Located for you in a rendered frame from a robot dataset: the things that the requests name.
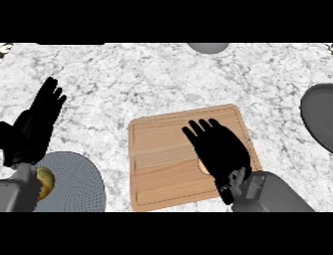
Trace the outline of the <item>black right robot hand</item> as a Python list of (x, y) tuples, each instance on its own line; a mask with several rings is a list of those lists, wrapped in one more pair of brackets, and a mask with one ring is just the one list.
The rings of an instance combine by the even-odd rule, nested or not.
[(213, 177), (216, 190), (226, 205), (239, 195), (239, 185), (251, 173), (247, 148), (233, 132), (216, 119), (189, 121), (182, 133), (193, 147), (196, 157)]

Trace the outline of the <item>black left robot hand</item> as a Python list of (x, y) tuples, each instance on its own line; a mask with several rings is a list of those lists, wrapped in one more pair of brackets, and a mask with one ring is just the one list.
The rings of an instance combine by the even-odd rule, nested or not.
[(65, 99), (57, 80), (48, 77), (38, 90), (31, 108), (20, 113), (10, 125), (0, 122), (0, 149), (4, 166), (13, 167), (22, 162), (35, 164), (43, 159)]

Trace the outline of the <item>cupcake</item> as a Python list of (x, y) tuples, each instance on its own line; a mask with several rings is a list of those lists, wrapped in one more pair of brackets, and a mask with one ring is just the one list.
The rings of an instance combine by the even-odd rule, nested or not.
[(196, 159), (196, 167), (204, 174), (210, 175), (199, 158)]

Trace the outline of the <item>wooden cutting board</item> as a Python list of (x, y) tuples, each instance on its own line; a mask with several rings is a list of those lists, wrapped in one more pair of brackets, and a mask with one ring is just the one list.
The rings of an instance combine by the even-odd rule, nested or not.
[(213, 178), (198, 168), (182, 133), (189, 121), (216, 119), (239, 138), (251, 170), (261, 169), (238, 107), (232, 104), (139, 118), (128, 124), (130, 194), (134, 211), (151, 211), (219, 196)]

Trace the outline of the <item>dark grey pan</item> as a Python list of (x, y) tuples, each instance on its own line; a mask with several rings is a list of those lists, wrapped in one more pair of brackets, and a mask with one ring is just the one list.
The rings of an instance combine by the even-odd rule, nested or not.
[(312, 137), (333, 153), (333, 84), (318, 84), (306, 90), (300, 116)]

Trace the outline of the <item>yellow round fruit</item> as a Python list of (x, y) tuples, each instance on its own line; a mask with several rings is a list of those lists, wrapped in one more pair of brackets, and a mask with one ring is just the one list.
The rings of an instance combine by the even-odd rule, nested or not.
[(47, 167), (37, 168), (37, 179), (41, 182), (41, 189), (37, 200), (43, 200), (50, 194), (54, 187), (54, 175)]

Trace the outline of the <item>grey round placemat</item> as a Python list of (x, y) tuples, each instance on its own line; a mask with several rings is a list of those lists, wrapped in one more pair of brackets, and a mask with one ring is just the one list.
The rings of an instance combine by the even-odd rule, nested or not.
[(35, 212), (103, 212), (105, 185), (90, 160), (75, 152), (54, 151), (38, 162), (54, 175), (54, 187)]

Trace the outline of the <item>grey round bowl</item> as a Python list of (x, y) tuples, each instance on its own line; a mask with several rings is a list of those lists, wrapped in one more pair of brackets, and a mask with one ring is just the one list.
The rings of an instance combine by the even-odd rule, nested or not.
[(187, 43), (187, 46), (201, 54), (217, 54), (226, 47), (226, 43)]

